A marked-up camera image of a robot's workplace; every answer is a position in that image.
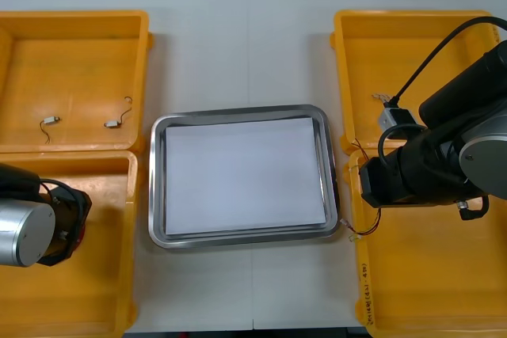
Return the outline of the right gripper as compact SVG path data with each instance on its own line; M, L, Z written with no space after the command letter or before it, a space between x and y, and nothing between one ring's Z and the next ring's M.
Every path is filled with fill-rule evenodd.
M370 158L360 168L361 196L371 207L401 207L405 203L400 149L389 153L384 165L379 157Z

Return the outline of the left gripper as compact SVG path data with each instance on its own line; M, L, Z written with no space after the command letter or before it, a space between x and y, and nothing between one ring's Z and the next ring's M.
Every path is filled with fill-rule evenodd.
M72 194L65 189L52 189L48 204L54 211L55 231L39 264L51 267L69 259L81 244L92 201L77 189Z

